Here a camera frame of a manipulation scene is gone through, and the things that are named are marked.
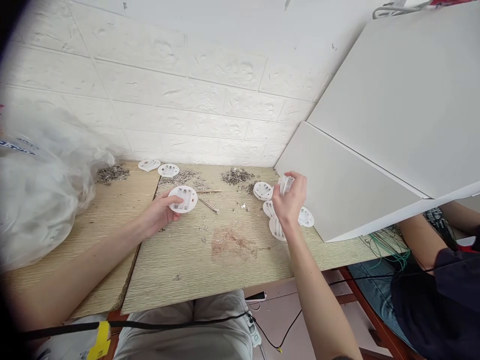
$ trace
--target yellow tag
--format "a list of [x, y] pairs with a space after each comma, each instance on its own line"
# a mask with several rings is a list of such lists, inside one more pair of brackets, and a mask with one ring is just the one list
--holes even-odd
[[108, 321], [100, 321], [95, 345], [88, 352], [86, 360], [97, 360], [109, 352], [110, 347], [110, 324]]

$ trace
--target white brick wall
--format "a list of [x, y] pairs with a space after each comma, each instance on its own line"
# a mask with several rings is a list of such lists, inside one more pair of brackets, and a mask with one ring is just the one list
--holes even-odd
[[[102, 3], [126, 11], [121, 2]], [[162, 14], [167, 25], [159, 27], [96, 6], [29, 6], [2, 71], [4, 114], [25, 99], [38, 111], [66, 109], [130, 160], [271, 167], [331, 77], [322, 59], [295, 65], [269, 46], [249, 46], [253, 24], [243, 22], [236, 38], [219, 43], [197, 31], [213, 18], [197, 20], [194, 30], [186, 18], [185, 30], [183, 18], [176, 28]]]

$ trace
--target black shirt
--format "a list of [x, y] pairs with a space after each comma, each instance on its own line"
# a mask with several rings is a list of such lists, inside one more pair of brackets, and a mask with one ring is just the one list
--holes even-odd
[[[477, 236], [473, 248], [480, 244]], [[393, 278], [396, 319], [413, 348], [427, 360], [480, 359], [480, 253], [441, 250], [428, 273], [410, 264]]]

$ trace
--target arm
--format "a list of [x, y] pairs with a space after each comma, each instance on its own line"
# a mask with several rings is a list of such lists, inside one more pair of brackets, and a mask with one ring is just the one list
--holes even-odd
[[298, 223], [307, 194], [307, 178], [296, 172], [285, 175], [295, 178], [290, 191], [281, 196], [277, 184], [273, 188], [272, 200], [288, 243], [300, 305], [315, 357], [317, 360], [332, 360], [344, 356], [361, 360], [350, 324], [310, 253]]
[[451, 226], [467, 235], [477, 234], [480, 226], [480, 214], [468, 207], [460, 205], [456, 201], [450, 201], [439, 206]]
[[435, 267], [440, 250], [448, 246], [422, 214], [400, 221], [400, 231], [408, 247], [411, 249], [418, 265], [423, 269]]
[[156, 234], [180, 214], [169, 207], [181, 203], [169, 192], [157, 196], [136, 218], [105, 237], [83, 254], [62, 265], [12, 299], [23, 331], [59, 326], [95, 286], [138, 244]]

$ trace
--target white battery holder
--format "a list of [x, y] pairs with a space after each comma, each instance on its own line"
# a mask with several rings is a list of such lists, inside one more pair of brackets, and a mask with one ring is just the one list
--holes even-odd
[[173, 178], [180, 172], [180, 168], [171, 163], [163, 164], [158, 168], [158, 173], [164, 178]]
[[274, 203], [272, 202], [272, 200], [268, 200], [268, 201], [265, 201], [263, 203], [263, 212], [269, 217], [274, 217], [276, 216], [275, 215], [275, 209], [274, 209]]
[[270, 221], [268, 222], [268, 226], [270, 227], [270, 232], [275, 239], [280, 241], [287, 241], [278, 217], [272, 216]]
[[311, 228], [315, 223], [314, 216], [305, 206], [301, 207], [298, 223], [306, 228]]
[[255, 195], [255, 197], [258, 200], [261, 200], [261, 201], [270, 200], [273, 194], [274, 194], [274, 188], [271, 187], [266, 182], [259, 181], [253, 186], [253, 195]]
[[278, 183], [280, 184], [280, 195], [285, 195], [290, 191], [290, 187], [294, 182], [294, 178], [291, 176], [283, 175], [281, 178], [278, 179]]
[[182, 203], [173, 203], [168, 205], [170, 209], [179, 214], [184, 214], [192, 211], [197, 205], [197, 202], [199, 201], [199, 197], [197, 195], [197, 192], [191, 188], [190, 186], [177, 186], [170, 191], [168, 196], [178, 196], [179, 198], [183, 199]]
[[160, 160], [157, 159], [143, 159], [138, 163], [138, 168], [147, 173], [158, 168], [161, 165]]

